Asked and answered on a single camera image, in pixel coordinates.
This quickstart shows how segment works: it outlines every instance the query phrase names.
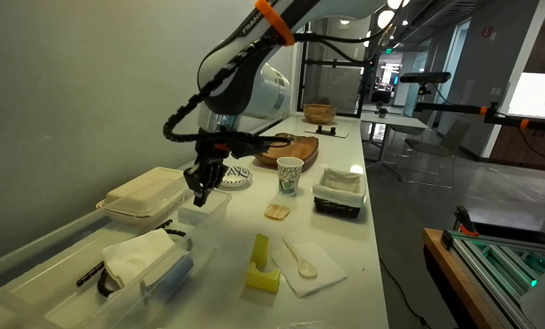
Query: yellow block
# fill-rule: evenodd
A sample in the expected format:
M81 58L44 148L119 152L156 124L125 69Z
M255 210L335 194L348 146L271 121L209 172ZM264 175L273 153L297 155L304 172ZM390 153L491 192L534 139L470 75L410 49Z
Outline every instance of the yellow block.
M271 272L260 272L256 263L251 261L244 283L253 289L267 291L277 294L280 285L280 270L275 269Z
M256 234L251 261L255 261L258 269L266 269L267 259L269 259L269 236Z

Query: wall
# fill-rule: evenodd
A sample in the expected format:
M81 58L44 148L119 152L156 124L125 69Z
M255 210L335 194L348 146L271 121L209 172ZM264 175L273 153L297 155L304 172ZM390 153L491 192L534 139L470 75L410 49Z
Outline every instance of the wall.
M454 27L437 33L428 47L425 71L441 71L450 51Z
M417 69L417 68L416 68L416 57L417 57L416 51L405 51L405 53L403 53L401 77L403 77L405 73L410 73L410 71L416 71L416 69ZM397 86L397 93L395 93L395 99L394 99L394 106L403 106L403 108L405 108L412 86L414 86L414 84L399 84L399 86Z
M119 183L194 159L163 139L196 68L253 0L0 2L0 256ZM293 55L273 62L293 77ZM180 132L196 132L196 113Z
M450 90L450 102L480 106L503 99L536 5L536 0L480 0ZM483 38L485 27L492 27L494 36ZM441 130L447 132L456 117L456 113L445 113ZM485 155L494 126L485 124L481 117L467 115L467 119L472 121L472 130L463 146L476 155Z

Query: black clip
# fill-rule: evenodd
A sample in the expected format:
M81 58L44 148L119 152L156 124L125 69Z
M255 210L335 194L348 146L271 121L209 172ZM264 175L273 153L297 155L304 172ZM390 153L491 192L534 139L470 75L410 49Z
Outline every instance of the black clip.
M101 278L97 280L97 292L108 298L110 294L117 292L121 287L105 269Z
M320 135L335 135L335 126L331 126L330 130L324 130L322 126L317 126L317 132Z
M445 250L450 250L454 247L454 234L450 230L443 230L441 243Z
M476 225L472 223L472 217L465 206L458 206L454 216L456 216L454 230L469 238L478 238Z

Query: food container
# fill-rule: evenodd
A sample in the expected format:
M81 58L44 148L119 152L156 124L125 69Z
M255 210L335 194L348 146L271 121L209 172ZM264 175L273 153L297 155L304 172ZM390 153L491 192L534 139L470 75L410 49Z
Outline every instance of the food container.
M191 196L181 170L158 166L108 192L97 208L114 221L152 227Z
M220 190L214 190L203 206L196 206L194 199L189 199L178 210L180 221L191 227L200 227L211 219L224 219L231 199L231 194Z
M306 104L304 106L306 121L313 124L330 124L335 117L335 106L331 104Z
M313 185L315 208L341 217L359 217L364 206L364 175L326 168Z

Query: ceiling light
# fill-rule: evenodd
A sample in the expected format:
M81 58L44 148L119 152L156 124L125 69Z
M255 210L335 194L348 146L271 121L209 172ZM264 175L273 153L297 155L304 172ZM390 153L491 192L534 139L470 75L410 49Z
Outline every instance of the ceiling light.
M395 11L383 11L379 15L377 26L384 29L395 18Z
M388 7L390 9L401 9L401 7L406 7L410 0L388 0Z
M366 33L366 38L370 38L370 35L372 35L372 31ZM370 42L366 40L366 42L364 42L364 47L368 47L368 46L370 46Z
M399 9L403 0L388 0L386 4L388 4L390 9Z

